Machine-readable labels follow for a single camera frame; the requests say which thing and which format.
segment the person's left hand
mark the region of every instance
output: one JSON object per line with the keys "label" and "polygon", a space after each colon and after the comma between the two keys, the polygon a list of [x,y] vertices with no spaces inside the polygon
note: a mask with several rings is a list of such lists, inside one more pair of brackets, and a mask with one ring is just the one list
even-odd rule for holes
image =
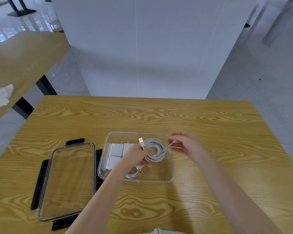
{"label": "person's left hand", "polygon": [[141,150],[141,145],[140,144],[134,144],[132,145],[127,153],[121,158],[121,162],[123,165],[126,167],[128,172],[133,167],[139,167],[142,168],[144,166],[147,167],[152,167],[152,163],[146,161],[144,158],[149,155],[153,154],[154,151],[152,149],[145,149]]}

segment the wooden tabletop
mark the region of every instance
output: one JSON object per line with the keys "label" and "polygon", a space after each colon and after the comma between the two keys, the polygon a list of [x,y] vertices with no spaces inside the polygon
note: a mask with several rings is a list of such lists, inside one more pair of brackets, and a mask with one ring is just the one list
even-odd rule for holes
{"label": "wooden tabletop", "polygon": [[[0,233],[51,233],[52,223],[30,210],[41,162],[71,139],[102,148],[110,131],[199,135],[277,226],[293,233],[293,162],[252,103],[82,96],[45,96],[1,155]],[[123,183],[108,233],[232,233],[199,169],[182,154],[174,158],[171,183]]]}
{"label": "wooden tabletop", "polygon": [[63,33],[24,31],[0,43],[0,87],[14,87],[0,118],[70,50]]}

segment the usb connector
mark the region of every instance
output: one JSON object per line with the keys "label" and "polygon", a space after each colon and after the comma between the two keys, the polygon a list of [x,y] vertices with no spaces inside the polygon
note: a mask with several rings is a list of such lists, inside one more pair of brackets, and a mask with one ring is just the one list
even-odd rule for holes
{"label": "usb connector", "polygon": [[139,144],[141,145],[142,150],[145,149],[145,145],[142,138],[139,138]]}

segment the person's right hand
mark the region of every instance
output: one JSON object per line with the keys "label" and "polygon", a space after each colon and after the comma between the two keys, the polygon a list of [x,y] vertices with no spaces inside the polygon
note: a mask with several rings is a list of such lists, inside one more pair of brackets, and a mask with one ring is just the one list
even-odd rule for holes
{"label": "person's right hand", "polygon": [[207,153],[204,146],[193,134],[187,134],[185,132],[173,132],[168,139],[168,143],[172,143],[174,140],[177,142],[171,145],[171,150],[187,155],[195,163],[197,163],[197,158],[200,154]]}

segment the white wall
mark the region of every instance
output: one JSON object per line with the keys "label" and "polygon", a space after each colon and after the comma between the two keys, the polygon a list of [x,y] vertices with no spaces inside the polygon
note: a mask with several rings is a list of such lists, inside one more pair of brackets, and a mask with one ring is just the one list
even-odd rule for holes
{"label": "white wall", "polygon": [[204,99],[257,0],[52,0],[93,96]]}

